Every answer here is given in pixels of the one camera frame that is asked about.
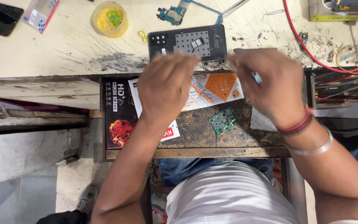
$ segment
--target green circuit board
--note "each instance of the green circuit board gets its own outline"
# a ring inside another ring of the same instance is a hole
[[[209,117],[208,121],[215,129],[216,134],[220,135],[231,129],[234,124],[240,122],[241,119],[236,115],[233,108],[229,106],[218,112],[216,115]]]

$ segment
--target gray sneaker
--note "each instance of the gray sneaker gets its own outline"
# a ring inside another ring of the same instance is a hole
[[[97,198],[97,188],[94,185],[88,185],[81,193],[80,198],[78,199],[78,204],[76,210],[84,212],[88,215],[91,213],[91,210],[96,202]]]

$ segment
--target red thread bracelet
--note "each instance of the red thread bracelet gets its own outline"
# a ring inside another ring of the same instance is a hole
[[[293,135],[298,132],[301,132],[311,123],[314,117],[313,115],[314,110],[309,108],[306,104],[304,104],[304,106],[305,106],[305,115],[298,123],[296,123],[295,125],[289,128],[278,129],[278,131],[281,132],[282,135]]]

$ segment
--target fire graphic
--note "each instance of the fire graphic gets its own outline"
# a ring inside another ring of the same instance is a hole
[[[114,144],[123,147],[133,129],[134,126],[127,120],[116,120],[114,123],[111,123],[109,127],[110,139]]]

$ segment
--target hand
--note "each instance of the hand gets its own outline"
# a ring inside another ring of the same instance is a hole
[[[274,48],[239,50],[229,59],[252,105],[277,128],[288,128],[302,119],[302,65]],[[262,79],[256,83],[251,72]]]
[[[189,97],[193,71],[199,60],[194,55],[155,56],[137,82],[143,108],[139,120],[165,131]]]

